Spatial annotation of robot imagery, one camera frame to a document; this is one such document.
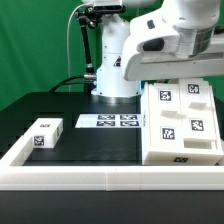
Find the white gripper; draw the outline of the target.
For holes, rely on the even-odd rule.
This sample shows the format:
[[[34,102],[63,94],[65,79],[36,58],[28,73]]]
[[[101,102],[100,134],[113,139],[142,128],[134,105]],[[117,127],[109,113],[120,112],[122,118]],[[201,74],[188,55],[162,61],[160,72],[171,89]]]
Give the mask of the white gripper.
[[[166,53],[125,53],[122,70],[128,81],[224,75],[224,44],[212,43],[205,52],[187,59]]]

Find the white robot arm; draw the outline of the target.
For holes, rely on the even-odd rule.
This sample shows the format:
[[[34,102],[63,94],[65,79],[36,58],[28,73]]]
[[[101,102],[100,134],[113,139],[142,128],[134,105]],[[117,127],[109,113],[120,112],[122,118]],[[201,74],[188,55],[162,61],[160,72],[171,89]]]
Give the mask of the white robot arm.
[[[92,95],[129,102],[142,80],[224,75],[224,34],[215,27],[221,0],[163,0],[162,6],[125,23],[124,8],[155,0],[82,0],[89,15],[103,17],[102,64]]]

